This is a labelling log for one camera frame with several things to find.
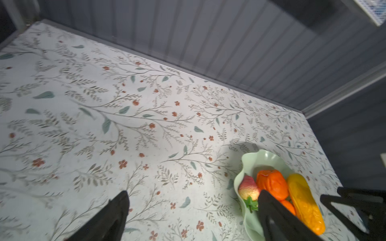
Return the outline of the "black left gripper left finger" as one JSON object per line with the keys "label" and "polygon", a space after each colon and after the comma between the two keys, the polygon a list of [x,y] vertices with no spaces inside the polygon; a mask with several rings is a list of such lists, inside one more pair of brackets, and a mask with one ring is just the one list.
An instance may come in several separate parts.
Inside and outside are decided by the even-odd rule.
{"label": "black left gripper left finger", "polygon": [[125,230],[130,201],[126,191],[121,191],[93,218],[70,236],[68,241],[119,241]]}

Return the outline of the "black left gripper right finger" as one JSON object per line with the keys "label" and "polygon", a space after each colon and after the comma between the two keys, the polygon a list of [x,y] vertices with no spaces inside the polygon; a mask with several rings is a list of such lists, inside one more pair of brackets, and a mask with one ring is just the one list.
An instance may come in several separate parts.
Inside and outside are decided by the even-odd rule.
{"label": "black left gripper right finger", "polygon": [[267,241],[322,240],[266,190],[259,195],[257,216]]}

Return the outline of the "small orange tangerine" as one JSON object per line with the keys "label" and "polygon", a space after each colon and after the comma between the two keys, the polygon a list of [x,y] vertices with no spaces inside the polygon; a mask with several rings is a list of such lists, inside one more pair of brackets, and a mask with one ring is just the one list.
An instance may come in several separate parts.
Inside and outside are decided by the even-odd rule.
{"label": "small orange tangerine", "polygon": [[294,216],[296,216],[296,210],[295,207],[287,200],[282,200],[280,203]]}

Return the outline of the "yellow squash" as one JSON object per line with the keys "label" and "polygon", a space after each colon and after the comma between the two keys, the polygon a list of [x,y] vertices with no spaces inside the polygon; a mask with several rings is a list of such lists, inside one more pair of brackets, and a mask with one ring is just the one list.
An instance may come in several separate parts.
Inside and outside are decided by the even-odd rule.
{"label": "yellow squash", "polygon": [[326,230],[325,223],[306,179],[300,174],[292,174],[286,181],[297,218],[316,235],[322,235]]}

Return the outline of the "red yellow peach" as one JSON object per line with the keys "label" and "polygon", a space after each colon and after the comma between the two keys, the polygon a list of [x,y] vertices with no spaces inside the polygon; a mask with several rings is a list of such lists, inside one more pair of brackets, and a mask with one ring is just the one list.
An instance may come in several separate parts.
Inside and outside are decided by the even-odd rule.
{"label": "red yellow peach", "polygon": [[245,175],[243,177],[243,180],[238,187],[238,194],[251,213],[258,211],[260,191],[251,176]]}

